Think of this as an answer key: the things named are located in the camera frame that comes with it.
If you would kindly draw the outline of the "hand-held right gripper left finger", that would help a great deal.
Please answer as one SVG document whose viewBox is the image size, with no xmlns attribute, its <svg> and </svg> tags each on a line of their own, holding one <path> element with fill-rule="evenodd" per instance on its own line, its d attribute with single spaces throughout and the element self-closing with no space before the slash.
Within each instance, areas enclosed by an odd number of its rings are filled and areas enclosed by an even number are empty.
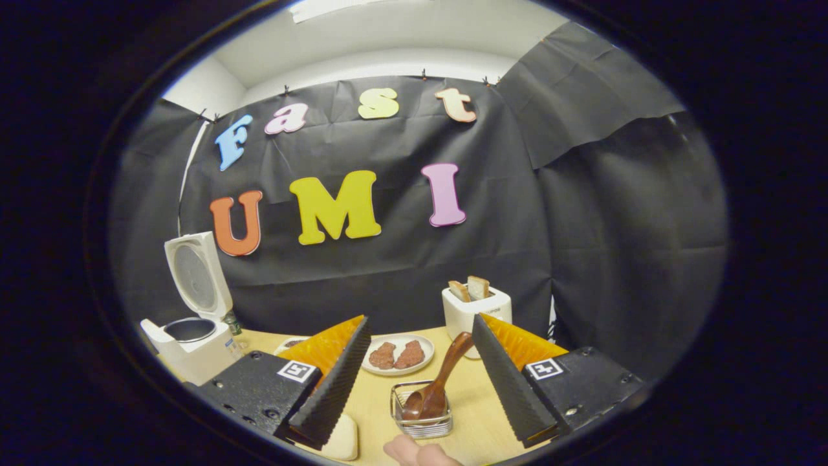
<svg viewBox="0 0 828 466">
<path fill-rule="evenodd" d="M 369 321 L 358 315 L 277 356 L 251 351 L 194 392 L 269 436 L 321 449 L 339 421 L 370 342 Z"/>
</svg>

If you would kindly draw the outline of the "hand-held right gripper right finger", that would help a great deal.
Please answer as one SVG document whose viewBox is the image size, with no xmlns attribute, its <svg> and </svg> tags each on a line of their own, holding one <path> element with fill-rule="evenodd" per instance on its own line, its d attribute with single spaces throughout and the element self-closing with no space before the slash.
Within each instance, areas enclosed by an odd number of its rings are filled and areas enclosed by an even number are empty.
<svg viewBox="0 0 828 466">
<path fill-rule="evenodd" d="M 567 351 L 490 315 L 474 316 L 473 342 L 525 447 L 592 424 L 644 387 L 598 349 Z"/>
</svg>

